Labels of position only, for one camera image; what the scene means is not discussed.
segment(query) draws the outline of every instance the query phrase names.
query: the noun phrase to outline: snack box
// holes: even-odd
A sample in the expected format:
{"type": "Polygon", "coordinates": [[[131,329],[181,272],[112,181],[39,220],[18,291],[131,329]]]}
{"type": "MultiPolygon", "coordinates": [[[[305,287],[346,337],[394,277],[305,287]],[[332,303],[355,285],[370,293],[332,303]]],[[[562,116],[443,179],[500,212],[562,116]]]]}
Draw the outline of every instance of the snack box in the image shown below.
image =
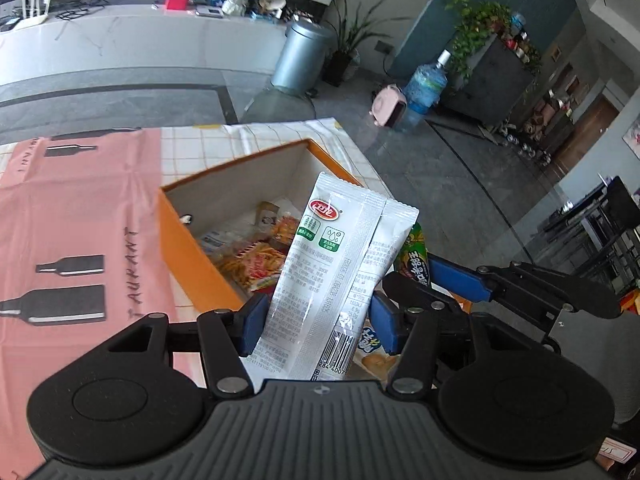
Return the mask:
{"type": "Polygon", "coordinates": [[[161,188],[162,256],[197,310],[239,310],[248,299],[220,274],[197,240],[212,226],[255,211],[264,201],[286,198],[304,211],[323,171],[360,185],[320,146],[306,139],[229,161],[161,188]],[[180,222],[183,215],[191,215],[190,224],[180,222]]]}

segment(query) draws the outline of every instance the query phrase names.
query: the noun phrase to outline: white counter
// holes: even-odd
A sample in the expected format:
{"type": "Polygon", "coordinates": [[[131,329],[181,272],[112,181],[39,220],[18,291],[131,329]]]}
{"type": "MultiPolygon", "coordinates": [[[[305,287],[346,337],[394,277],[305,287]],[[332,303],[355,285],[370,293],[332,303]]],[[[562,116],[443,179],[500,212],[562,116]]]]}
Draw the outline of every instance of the white counter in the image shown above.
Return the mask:
{"type": "Polygon", "coordinates": [[[149,5],[107,6],[64,22],[0,33],[0,85],[33,77],[132,67],[273,73],[286,28],[248,18],[202,18],[149,5]]]}

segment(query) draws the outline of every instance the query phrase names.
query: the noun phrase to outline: teal wall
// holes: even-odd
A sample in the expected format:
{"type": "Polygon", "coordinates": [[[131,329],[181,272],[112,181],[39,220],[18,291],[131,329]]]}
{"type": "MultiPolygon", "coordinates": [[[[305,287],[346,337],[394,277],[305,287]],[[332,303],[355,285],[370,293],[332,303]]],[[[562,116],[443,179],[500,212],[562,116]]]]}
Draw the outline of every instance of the teal wall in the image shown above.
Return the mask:
{"type": "MultiPolygon", "coordinates": [[[[410,76],[418,65],[434,61],[447,46],[460,16],[453,10],[445,10],[446,1],[432,0],[418,18],[394,60],[390,70],[393,75],[410,76]]],[[[531,42],[540,52],[551,46],[576,7],[575,0],[491,1],[507,4],[524,15],[531,42]]]]}

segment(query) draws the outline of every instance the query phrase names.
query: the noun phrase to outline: black bottle graphic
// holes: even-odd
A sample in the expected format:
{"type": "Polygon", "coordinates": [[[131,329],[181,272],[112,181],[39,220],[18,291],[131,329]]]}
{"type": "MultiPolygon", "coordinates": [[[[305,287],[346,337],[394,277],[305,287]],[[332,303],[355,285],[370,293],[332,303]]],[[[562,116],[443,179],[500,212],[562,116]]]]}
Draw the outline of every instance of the black bottle graphic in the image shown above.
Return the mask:
{"type": "Polygon", "coordinates": [[[90,132],[76,132],[74,134],[59,134],[52,136],[51,140],[91,139],[107,134],[115,134],[120,132],[136,132],[140,129],[141,128],[112,128],[111,130],[92,130],[90,132]]]}
{"type": "Polygon", "coordinates": [[[78,276],[80,274],[100,274],[104,272],[104,255],[67,256],[52,264],[36,265],[36,272],[55,272],[60,276],[78,276]]]}
{"type": "Polygon", "coordinates": [[[89,152],[97,150],[98,146],[80,146],[80,144],[63,144],[62,146],[49,146],[44,156],[67,156],[75,155],[80,152],[89,152]]]}
{"type": "Polygon", "coordinates": [[[104,321],[104,285],[38,288],[0,301],[0,317],[19,317],[35,326],[104,321]]]}

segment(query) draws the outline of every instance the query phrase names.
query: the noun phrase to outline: silver trash can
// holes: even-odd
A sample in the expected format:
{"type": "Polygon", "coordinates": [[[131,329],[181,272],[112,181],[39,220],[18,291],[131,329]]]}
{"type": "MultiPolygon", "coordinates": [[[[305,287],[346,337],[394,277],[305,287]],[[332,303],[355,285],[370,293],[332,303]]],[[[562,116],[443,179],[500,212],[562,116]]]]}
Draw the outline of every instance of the silver trash can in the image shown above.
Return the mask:
{"type": "Polygon", "coordinates": [[[334,34],[322,25],[300,20],[291,22],[286,36],[271,84],[302,93],[318,79],[334,34]]]}

